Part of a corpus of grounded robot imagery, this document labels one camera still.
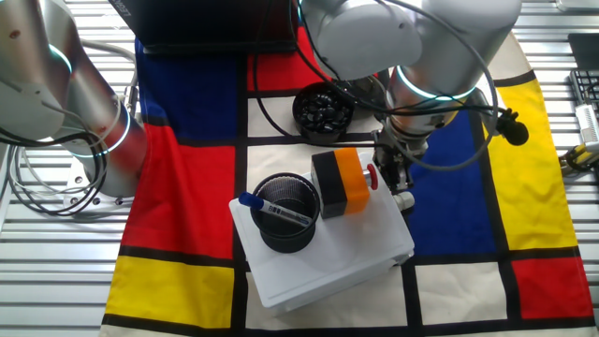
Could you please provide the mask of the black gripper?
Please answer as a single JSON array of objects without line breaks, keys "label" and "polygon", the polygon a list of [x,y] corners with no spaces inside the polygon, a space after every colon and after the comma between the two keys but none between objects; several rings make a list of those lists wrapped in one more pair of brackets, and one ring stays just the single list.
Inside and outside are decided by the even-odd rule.
[{"label": "black gripper", "polygon": [[390,187],[392,195],[399,195],[411,188],[410,183],[401,183],[401,181],[411,181],[410,173],[411,161],[407,159],[399,148],[393,143],[393,138],[384,130],[373,131],[375,150],[373,162],[383,175],[385,182]]}]

